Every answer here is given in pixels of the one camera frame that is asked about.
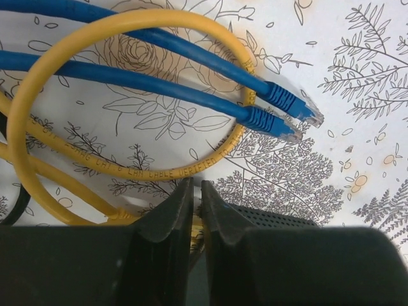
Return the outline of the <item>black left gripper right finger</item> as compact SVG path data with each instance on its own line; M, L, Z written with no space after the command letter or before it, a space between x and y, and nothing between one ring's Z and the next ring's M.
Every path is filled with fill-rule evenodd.
M264 305L245 249L245 233L255 225L226 203L211 182L201 183L201 195L210 304Z

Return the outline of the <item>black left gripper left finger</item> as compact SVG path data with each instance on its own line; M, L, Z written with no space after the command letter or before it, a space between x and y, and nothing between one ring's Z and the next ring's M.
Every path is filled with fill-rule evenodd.
M184 178L133 223L118 305L185 305L193 223L193 180Z

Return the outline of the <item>black network switch box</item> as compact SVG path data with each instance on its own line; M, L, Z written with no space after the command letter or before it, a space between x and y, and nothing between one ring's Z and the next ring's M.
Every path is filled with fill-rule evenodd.
M273 212L242 207L234 204L231 204L230 206L259 228L309 228L318 226L314 221L290 215L275 214ZM205 257L203 228L199 215L194 214L191 232L186 305L209 304L207 262Z

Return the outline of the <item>floral table mat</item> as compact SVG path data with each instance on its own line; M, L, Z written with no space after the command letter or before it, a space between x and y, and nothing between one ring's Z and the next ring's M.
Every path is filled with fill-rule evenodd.
M312 219L369 226L407 257L407 1L80 1L113 11L167 9L228 28L256 74L324 114L294 144L246 131L219 163L195 175L232 203ZM1 11L1 50L42 55L80 22ZM73 60L153 75L241 104L242 87L177 54L120 35ZM116 85L53 76L31 117L87 153L143 170L187 166L226 139L234 118ZM132 214L153 209L177 181L140 182L70 161L31 135L32 155L68 172Z

